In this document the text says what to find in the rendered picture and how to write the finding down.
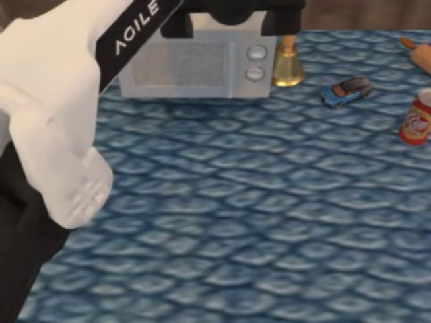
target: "scale pattern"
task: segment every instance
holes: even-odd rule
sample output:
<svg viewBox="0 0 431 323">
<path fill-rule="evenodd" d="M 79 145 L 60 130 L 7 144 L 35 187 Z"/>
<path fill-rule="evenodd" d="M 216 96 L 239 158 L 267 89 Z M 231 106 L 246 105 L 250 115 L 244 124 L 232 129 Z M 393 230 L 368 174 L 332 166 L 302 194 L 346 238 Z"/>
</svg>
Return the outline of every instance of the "scale pattern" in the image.
<svg viewBox="0 0 431 323">
<path fill-rule="evenodd" d="M 20 322 L 429 323 L 431 145 L 397 137 L 430 79 L 397 37 L 303 32 L 308 76 L 262 100 L 100 101 L 112 198 Z M 366 100 L 321 106 L 350 75 Z"/>
</svg>

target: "red can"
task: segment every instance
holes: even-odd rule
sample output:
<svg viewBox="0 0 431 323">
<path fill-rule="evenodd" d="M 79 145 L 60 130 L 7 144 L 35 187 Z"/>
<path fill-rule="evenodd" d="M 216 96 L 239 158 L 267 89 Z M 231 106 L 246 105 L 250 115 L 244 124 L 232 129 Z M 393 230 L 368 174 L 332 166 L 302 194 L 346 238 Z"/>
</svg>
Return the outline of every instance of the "red can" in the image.
<svg viewBox="0 0 431 323">
<path fill-rule="evenodd" d="M 431 131 L 431 88 L 420 91 L 404 119 L 399 137 L 410 145 L 422 145 Z"/>
</svg>

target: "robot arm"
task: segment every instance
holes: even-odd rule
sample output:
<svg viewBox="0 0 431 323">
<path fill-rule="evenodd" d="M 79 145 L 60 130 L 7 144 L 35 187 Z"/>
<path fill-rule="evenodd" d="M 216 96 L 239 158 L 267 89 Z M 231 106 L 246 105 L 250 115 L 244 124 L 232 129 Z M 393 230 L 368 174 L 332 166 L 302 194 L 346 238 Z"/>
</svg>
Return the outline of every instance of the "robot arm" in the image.
<svg viewBox="0 0 431 323">
<path fill-rule="evenodd" d="M 92 147 L 100 92 L 181 3 L 68 0 L 0 35 L 0 150 L 13 141 L 61 227 L 87 223 L 111 190 L 112 171 Z"/>
</svg>

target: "can lid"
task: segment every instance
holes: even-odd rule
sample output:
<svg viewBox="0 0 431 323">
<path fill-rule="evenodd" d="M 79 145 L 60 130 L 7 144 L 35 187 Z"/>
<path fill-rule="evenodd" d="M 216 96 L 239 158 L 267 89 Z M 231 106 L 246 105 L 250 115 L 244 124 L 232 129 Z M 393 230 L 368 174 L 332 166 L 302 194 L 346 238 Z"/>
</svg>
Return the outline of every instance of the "can lid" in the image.
<svg viewBox="0 0 431 323">
<path fill-rule="evenodd" d="M 418 93 L 420 102 L 431 107 L 431 88 L 423 89 Z"/>
</svg>

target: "blue toy car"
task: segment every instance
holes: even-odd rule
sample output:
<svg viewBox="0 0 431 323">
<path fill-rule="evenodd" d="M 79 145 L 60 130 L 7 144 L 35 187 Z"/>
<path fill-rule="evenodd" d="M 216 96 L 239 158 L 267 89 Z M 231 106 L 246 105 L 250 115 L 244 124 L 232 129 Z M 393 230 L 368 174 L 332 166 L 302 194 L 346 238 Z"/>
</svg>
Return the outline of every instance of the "blue toy car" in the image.
<svg viewBox="0 0 431 323">
<path fill-rule="evenodd" d="M 331 108 L 340 108 L 349 102 L 366 98 L 372 91 L 371 82 L 362 76 L 355 76 L 322 90 L 322 103 Z"/>
</svg>

